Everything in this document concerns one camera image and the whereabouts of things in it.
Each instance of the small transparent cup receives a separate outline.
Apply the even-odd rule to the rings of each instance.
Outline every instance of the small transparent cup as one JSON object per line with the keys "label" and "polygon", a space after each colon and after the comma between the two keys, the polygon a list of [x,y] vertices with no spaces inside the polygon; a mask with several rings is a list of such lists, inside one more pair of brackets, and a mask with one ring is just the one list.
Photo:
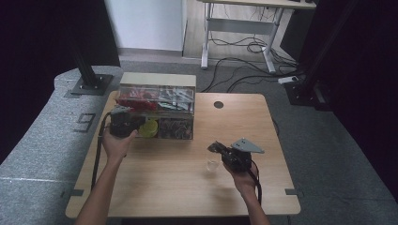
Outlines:
{"label": "small transparent cup", "polygon": [[222,163],[221,155],[218,153],[207,153],[207,170],[209,172],[216,172]]}

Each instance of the table hole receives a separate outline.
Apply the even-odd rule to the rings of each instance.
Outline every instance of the table hole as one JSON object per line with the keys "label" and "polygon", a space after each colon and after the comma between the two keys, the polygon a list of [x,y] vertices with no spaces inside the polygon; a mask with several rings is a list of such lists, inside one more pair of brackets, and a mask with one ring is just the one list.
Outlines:
{"label": "table hole", "polygon": [[216,101],[214,102],[214,107],[216,107],[217,109],[221,109],[223,107],[223,103],[220,101]]}

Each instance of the desk frame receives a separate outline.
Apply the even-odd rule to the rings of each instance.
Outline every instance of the desk frame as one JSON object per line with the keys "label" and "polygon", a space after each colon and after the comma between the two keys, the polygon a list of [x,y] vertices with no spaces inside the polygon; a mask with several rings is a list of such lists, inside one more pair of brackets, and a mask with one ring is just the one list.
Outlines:
{"label": "desk frame", "polygon": [[[315,8],[314,3],[296,3],[282,1],[287,0],[265,0],[265,1],[218,1],[218,0],[199,0],[206,4],[205,17],[205,42],[202,46],[202,63],[201,68],[207,69],[208,61],[208,33],[209,31],[222,31],[231,33],[269,35],[269,42],[267,47],[262,47],[263,55],[266,60],[269,73],[276,73],[272,62],[270,50],[272,43],[276,37],[276,33],[281,23],[281,17],[285,8]],[[272,22],[253,22],[253,21],[238,21],[228,19],[214,19],[211,17],[211,8],[213,4],[236,4],[236,5],[255,5],[259,7],[275,7],[275,17]]]}

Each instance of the table leg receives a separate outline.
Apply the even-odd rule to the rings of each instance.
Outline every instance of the table leg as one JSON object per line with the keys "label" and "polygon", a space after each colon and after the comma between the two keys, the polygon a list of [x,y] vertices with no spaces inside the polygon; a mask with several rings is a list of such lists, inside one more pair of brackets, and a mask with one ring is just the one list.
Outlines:
{"label": "table leg", "polygon": [[271,54],[270,54],[270,50],[272,48],[272,43],[273,43],[273,41],[275,39],[276,32],[278,31],[278,27],[279,27],[279,24],[281,22],[282,14],[283,14],[283,8],[282,7],[277,8],[276,17],[275,17],[275,19],[273,21],[274,24],[272,26],[272,31],[271,31],[271,33],[269,35],[268,45],[267,45],[267,47],[263,47],[262,48],[263,49],[263,55],[264,55],[264,58],[266,59],[266,63],[267,63],[267,67],[268,67],[269,73],[275,73],[276,72],[275,67],[273,66],[273,63],[272,63],[272,57],[271,57]]}
{"label": "table leg", "polygon": [[202,47],[202,69],[207,69],[207,59],[208,59],[208,21],[210,20],[211,3],[206,3],[207,15],[205,17],[205,43]]}

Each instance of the hand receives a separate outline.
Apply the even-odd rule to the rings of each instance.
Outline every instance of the hand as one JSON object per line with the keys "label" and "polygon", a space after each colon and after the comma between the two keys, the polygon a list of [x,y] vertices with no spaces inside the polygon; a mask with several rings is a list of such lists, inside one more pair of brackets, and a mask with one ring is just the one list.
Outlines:
{"label": "hand", "polygon": [[[232,172],[228,167],[223,164],[225,169],[231,173],[234,178],[235,187],[240,192],[240,195],[255,195],[255,183],[251,176],[247,172]],[[258,171],[254,163],[252,163],[251,171],[257,176]]]}
{"label": "hand", "polygon": [[112,135],[109,130],[109,127],[105,128],[102,140],[108,162],[121,162],[129,150],[131,140],[135,138],[138,131],[134,130],[129,137],[121,139]]}

